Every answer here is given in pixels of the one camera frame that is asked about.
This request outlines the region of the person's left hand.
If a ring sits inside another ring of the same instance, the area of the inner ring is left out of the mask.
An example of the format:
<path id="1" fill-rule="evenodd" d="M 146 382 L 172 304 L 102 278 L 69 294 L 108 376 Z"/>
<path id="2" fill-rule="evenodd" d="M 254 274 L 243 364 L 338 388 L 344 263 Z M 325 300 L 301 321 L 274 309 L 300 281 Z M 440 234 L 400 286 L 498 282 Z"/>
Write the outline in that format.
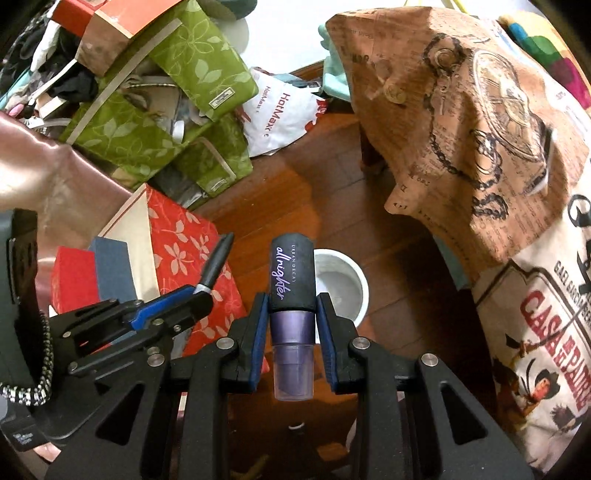
<path id="1" fill-rule="evenodd" d="M 61 450 L 52 443 L 45 443 L 34 447 L 33 451 L 48 463 L 53 463 L 61 453 Z"/>

